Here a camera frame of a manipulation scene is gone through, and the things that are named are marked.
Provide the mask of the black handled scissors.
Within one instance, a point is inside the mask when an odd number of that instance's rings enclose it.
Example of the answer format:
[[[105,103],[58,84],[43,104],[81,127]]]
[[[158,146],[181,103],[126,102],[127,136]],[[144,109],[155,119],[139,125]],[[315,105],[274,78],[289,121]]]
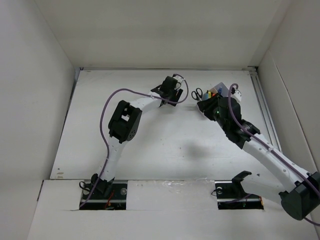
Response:
[[[201,88],[197,87],[195,90],[193,90],[191,92],[191,97],[195,100],[195,101],[201,101],[203,98],[203,91]]]

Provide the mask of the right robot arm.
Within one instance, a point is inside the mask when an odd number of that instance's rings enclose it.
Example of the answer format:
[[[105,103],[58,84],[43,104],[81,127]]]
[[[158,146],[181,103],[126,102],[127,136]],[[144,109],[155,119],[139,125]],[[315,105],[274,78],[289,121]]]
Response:
[[[320,174],[299,167],[268,143],[261,131],[241,115],[241,106],[233,97],[219,94],[197,102],[209,120],[217,122],[226,137],[258,160],[279,181],[271,186],[259,183],[262,177],[243,171],[232,180],[231,191],[237,197],[254,194],[282,206],[293,219],[306,219],[320,205]]]

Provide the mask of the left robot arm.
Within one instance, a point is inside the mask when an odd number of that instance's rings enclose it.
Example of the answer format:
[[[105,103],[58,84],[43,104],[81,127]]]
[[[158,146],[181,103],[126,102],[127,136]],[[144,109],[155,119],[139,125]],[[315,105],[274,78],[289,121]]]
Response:
[[[142,115],[166,104],[176,106],[184,102],[186,98],[181,100],[180,97],[183,93],[181,84],[185,82],[186,80],[181,75],[174,74],[167,76],[162,84],[151,89],[149,93],[121,88],[108,97],[99,121],[99,131],[107,153],[98,171],[92,175],[90,184],[84,187],[89,191],[88,199],[91,196],[104,199],[111,194],[118,162],[126,144],[136,136]],[[133,101],[121,100],[117,104],[107,126],[108,138],[106,138],[103,125],[105,112],[111,98],[119,92],[133,93],[139,95],[140,98]]]

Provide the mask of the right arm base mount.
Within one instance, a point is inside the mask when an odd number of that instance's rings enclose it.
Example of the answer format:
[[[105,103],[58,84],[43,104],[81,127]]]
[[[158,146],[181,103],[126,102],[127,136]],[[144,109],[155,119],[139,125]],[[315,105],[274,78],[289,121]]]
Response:
[[[264,210],[262,198],[253,193],[244,191],[241,183],[245,177],[250,176],[249,171],[242,171],[231,180],[215,180],[214,190],[219,210]]]

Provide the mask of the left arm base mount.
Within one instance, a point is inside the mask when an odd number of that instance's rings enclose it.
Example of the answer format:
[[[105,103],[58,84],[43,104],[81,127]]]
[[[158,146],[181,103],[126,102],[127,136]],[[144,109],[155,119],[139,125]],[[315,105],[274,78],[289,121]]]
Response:
[[[90,195],[93,186],[98,179],[94,174],[90,181],[80,181],[79,187],[82,190],[79,203],[80,210],[126,210],[128,182],[99,180],[93,193]]]

